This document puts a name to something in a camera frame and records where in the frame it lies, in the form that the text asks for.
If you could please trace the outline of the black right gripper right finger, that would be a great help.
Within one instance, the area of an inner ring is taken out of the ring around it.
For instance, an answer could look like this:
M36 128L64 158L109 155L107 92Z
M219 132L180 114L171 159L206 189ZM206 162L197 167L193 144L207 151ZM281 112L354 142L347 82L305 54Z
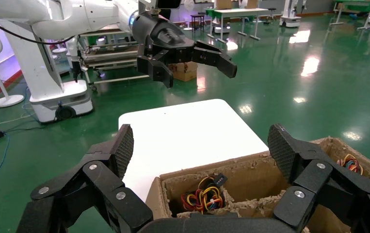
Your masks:
M370 178L334 162L320 146L293 138L281 124L269 128L268 148L289 183L273 211L301 232L317 206L331 210L353 233L370 233Z

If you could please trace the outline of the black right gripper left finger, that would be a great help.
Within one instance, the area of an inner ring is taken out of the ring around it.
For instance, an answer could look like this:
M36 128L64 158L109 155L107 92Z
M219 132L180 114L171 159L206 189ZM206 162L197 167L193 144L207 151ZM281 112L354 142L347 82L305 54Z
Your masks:
M80 162L31 192L17 232L65 233L95 208L116 233L136 233L153 220L151 209L123 182L134 149L133 130L94 144Z

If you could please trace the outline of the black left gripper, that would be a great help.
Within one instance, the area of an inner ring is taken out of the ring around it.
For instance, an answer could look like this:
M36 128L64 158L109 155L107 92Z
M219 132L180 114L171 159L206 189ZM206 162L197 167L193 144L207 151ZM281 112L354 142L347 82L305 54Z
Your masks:
M216 67L229 78L235 78L237 65L222 49L202 40L193 41L161 15L150 11L139 14L133 21L132 33L139 44L137 70L153 81L173 87L173 73L166 65L195 62Z

